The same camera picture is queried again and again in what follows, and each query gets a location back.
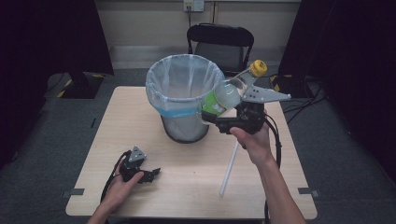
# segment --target gray carpet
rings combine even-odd
[[[67,199],[61,195],[75,186],[113,90],[117,86],[144,86],[147,71],[116,70],[114,77],[105,78],[94,100],[56,98],[69,77],[58,74],[49,79],[49,88],[53,88],[46,93],[41,117],[23,142],[18,158],[0,171],[0,223],[87,221],[87,217],[69,217],[64,211]],[[311,87],[318,90],[316,83]],[[306,101],[294,99],[282,106],[287,111]],[[297,111],[286,113],[287,120]],[[315,198],[318,217],[309,223],[395,223],[394,183],[353,139],[331,101],[308,106],[289,126],[308,185],[319,192]],[[133,223],[176,221],[136,219]]]

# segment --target wooden table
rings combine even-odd
[[[265,107],[280,132],[281,172],[304,217],[313,219],[317,210],[312,196],[298,192],[298,188],[307,188],[307,183],[280,104]],[[137,185],[115,212],[116,216],[263,219],[262,183],[255,165],[241,147],[224,196],[219,196],[235,141],[233,135],[219,133],[211,125],[206,137],[197,143],[174,142],[166,135],[160,114],[149,104],[144,87],[118,87],[75,186],[85,191],[83,195],[71,196],[66,213],[90,216],[119,156],[138,146],[148,156],[141,168],[161,167],[161,172],[152,183]]]

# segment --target electrical outlet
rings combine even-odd
[[[194,1],[194,11],[204,11],[204,0],[193,0]]]
[[[190,7],[190,11],[194,11],[194,0],[183,0],[184,11],[189,11],[188,7]]]

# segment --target plastic bottle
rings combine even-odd
[[[261,60],[256,60],[245,71],[220,82],[198,105],[198,113],[201,114],[204,110],[218,117],[235,108],[241,103],[246,89],[266,71],[267,65]]]

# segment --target green bottle label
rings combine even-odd
[[[220,116],[226,109],[222,106],[215,95],[215,90],[210,91],[204,99],[202,110]]]

